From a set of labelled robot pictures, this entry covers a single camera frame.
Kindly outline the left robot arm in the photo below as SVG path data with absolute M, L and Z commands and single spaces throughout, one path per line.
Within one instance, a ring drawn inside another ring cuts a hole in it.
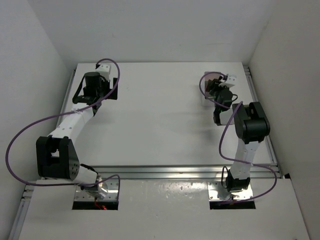
M 106 70 L 84 74 L 72 97 L 71 114 L 48 136 L 41 136 L 36 141 L 40 177 L 68 180 L 92 195 L 103 192 L 102 178 L 92 167 L 80 163 L 74 143 L 101 107 L 100 99 L 108 96 L 111 100 L 117 100 L 118 91 L 110 87 L 116 81 L 116 78 L 110 80 L 110 73 Z

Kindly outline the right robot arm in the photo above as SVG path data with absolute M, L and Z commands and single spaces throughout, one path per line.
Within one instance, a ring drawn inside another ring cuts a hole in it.
M 250 164 L 253 163 L 255 153 L 264 138 L 269 135 L 271 127 L 260 102 L 248 105 L 234 103 L 234 94 L 220 76 L 209 79 L 205 84 L 205 93 L 215 101 L 213 121 L 223 126 L 231 121 L 238 137 L 235 154 L 237 160 L 227 170 L 227 176 L 221 178 L 221 185 L 228 192 L 240 192 L 250 184 Z

